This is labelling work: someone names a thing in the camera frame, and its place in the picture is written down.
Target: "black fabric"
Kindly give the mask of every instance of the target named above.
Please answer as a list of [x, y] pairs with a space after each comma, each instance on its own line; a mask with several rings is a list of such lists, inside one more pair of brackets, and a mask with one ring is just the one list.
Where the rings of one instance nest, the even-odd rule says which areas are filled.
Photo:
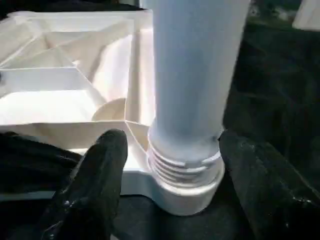
[[81, 155], [14, 132], [0, 133], [0, 192], [55, 191]]
[[86, 11], [138, 11], [129, 4], [111, 0], [0, 0], [0, 20], [17, 11], [33, 12], [86, 12]]
[[272, 144], [319, 188], [320, 33], [248, 24], [224, 115]]

